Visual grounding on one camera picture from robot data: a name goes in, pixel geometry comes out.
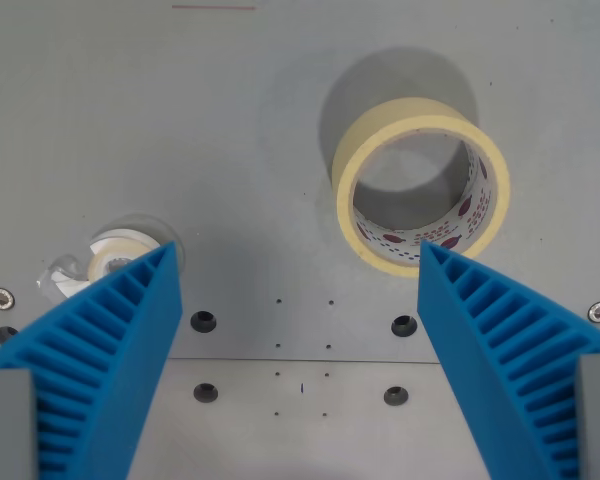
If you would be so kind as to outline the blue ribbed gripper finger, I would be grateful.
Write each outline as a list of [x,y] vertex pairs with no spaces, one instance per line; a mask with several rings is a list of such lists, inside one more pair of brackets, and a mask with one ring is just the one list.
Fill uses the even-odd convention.
[[33,380],[42,479],[124,479],[183,313],[176,247],[159,247],[0,346]]
[[576,366],[600,330],[430,242],[417,310],[490,477],[579,478]]

